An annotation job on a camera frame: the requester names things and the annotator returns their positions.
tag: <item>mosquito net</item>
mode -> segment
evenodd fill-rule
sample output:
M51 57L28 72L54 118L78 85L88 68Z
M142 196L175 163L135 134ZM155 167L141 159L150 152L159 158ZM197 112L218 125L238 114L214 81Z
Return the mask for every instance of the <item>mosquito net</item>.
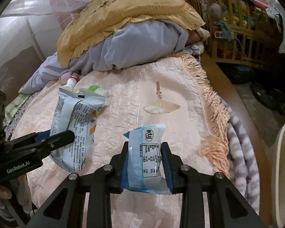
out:
M0 89L7 103L56 44L74 13L91 0L12 0L0 17Z

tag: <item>gray striped fabric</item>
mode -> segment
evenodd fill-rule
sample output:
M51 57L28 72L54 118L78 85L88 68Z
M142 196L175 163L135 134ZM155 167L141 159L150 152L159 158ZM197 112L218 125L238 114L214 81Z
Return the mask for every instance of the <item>gray striped fabric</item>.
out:
M260 210L260 175L256 157L245 128L226 102L221 99L230 114L227 138L230 153L230 180L245 197L254 211Z

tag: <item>metal screw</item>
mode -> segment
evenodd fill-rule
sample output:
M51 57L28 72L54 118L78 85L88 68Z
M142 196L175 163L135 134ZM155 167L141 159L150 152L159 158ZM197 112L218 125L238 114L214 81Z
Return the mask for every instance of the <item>metal screw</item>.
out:
M109 170L112 170L113 169L113 166L111 166L110 164L106 164L105 166L104 166L104 170L105 171L109 171Z
M222 178L225 177L225 175L224 175L222 172L217 172L217 173L215 174L215 176L216 176L217 178L219 178L219 179L222 179Z
M69 175L69 179L70 180L75 180L77 178L77 174L76 173L72 173Z
M187 165L187 164L183 164L180 168L181 168L182 170L189 170L189 169L190 169L190 166Z

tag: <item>wooden bed frame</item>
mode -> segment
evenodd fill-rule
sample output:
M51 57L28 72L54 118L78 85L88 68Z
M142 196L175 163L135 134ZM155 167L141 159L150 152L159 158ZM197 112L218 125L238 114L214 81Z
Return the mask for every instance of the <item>wooden bed frame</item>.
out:
M201 55L201 66L207 73L207 78L213 90L218 93L231 107L233 112L241 121L244 126L254 149L257 165L260 174L260 218L266 227L269 226L271 221L271 174L270 166L262 141L257 133L253 121L233 88L231 82L206 53Z

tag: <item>plastic food bag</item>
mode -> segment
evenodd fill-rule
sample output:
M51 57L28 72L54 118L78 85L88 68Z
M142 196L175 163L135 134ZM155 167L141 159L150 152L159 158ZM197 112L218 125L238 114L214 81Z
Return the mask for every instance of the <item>plastic food bag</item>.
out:
M71 130L75 134L75 140L72 144L53 151L50 158L67 172L81 171L94 144L97 110L101 109L104 101L103 96L96 94L72 93L59 89L50 135Z
M124 134L128 144L128 183L126 189L139 192L171 194L160 174L161 138L164 124L136 128Z
M111 101L108 99L110 95L110 91L107 89L102 88L98 83L95 85L84 85L78 89L79 92L86 93L86 94L98 94L105 97L103 106L109 106Z

